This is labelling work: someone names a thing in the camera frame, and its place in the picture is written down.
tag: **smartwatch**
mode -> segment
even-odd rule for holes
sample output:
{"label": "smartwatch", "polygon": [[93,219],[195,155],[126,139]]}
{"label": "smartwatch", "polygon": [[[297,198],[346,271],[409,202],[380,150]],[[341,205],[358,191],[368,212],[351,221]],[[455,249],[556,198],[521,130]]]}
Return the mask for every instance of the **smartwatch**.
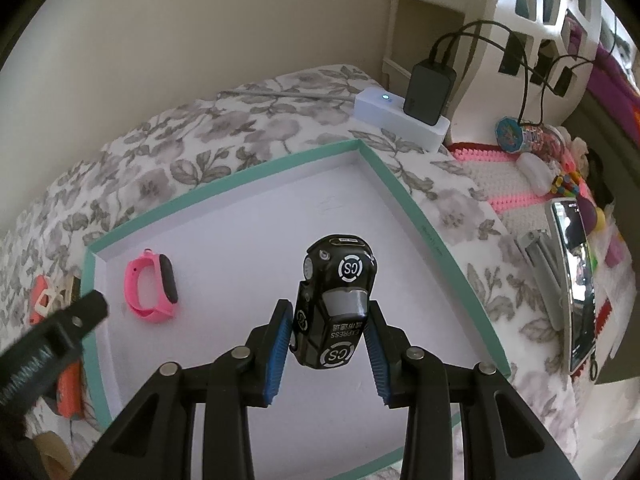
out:
{"label": "smartwatch", "polygon": [[[154,266],[158,304],[152,308],[143,308],[138,296],[138,279],[142,269],[148,266]],[[178,291],[175,288],[174,270],[169,258],[164,254],[155,254],[151,249],[145,249],[139,258],[130,261],[124,275],[124,299],[136,316],[149,323],[171,319],[178,304]]]}

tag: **beige wall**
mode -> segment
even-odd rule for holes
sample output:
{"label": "beige wall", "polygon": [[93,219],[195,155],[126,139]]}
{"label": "beige wall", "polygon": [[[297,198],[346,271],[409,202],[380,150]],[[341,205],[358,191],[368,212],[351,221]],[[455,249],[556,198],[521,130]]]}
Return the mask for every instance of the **beige wall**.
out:
{"label": "beige wall", "polygon": [[70,165],[154,114],[353,63],[380,77],[389,0],[48,0],[0,72],[0,234]]}

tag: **floral bedsheet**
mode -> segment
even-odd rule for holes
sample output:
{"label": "floral bedsheet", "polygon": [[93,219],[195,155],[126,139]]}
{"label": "floral bedsheet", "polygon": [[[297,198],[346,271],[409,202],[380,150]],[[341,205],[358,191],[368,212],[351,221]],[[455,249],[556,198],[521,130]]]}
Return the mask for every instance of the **floral bedsheet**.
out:
{"label": "floral bedsheet", "polygon": [[[370,85],[354,66],[303,70],[245,89],[354,95]],[[28,330],[36,275],[81,272],[85,247],[105,232],[175,196],[289,153],[361,139],[410,192],[476,292],[508,359],[511,382],[569,458],[577,448],[572,384],[561,372],[560,341],[529,268],[482,189],[446,150],[425,153],[393,133],[351,117],[350,102],[222,93],[167,110],[78,162],[18,217],[0,242],[0,351]],[[99,437],[87,420],[69,422],[39,401],[30,431],[53,430],[82,458]],[[456,474],[462,471],[456,435]],[[399,466],[370,476],[395,479]]]}

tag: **metal bolt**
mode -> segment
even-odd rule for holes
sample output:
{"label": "metal bolt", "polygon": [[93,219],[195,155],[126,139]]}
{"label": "metal bolt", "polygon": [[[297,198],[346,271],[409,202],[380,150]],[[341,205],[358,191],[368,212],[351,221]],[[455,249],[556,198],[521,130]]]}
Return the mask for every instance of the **metal bolt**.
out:
{"label": "metal bolt", "polygon": [[495,367],[495,365],[493,363],[482,362],[482,363],[480,363],[478,365],[478,370],[480,370],[481,374],[493,375],[493,374],[495,374],[497,368]]}
{"label": "metal bolt", "polygon": [[236,346],[231,351],[231,355],[235,359],[245,359],[245,358],[249,357],[249,355],[251,355],[251,350],[249,348],[247,348],[246,346]]}
{"label": "metal bolt", "polygon": [[422,359],[424,357],[424,350],[419,346],[409,346],[409,348],[406,349],[406,356],[414,360]]}
{"label": "metal bolt", "polygon": [[172,375],[175,375],[177,371],[178,371],[178,365],[172,362],[164,363],[160,367],[160,374],[164,375],[165,377],[171,377]]}

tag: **tray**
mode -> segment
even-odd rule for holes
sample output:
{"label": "tray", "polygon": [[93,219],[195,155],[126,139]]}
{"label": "tray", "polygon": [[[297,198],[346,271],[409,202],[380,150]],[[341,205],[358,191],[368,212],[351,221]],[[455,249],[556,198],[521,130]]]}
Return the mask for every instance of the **tray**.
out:
{"label": "tray", "polygon": [[[447,363],[492,361],[508,374],[491,323],[436,231],[375,152],[348,140],[199,187],[88,248],[83,291],[100,290],[110,305],[85,342],[98,422],[106,427],[162,363],[211,362],[267,323],[279,298],[294,303],[306,248],[332,233],[370,244],[379,266],[372,298],[412,344]],[[145,248],[174,266],[179,311],[166,323],[143,322],[124,303],[125,267]],[[256,478],[360,478],[402,458],[406,415],[377,396],[363,341],[348,366],[328,372],[290,355],[273,405],[248,413]],[[198,409],[192,478],[200,478],[203,416]]]}

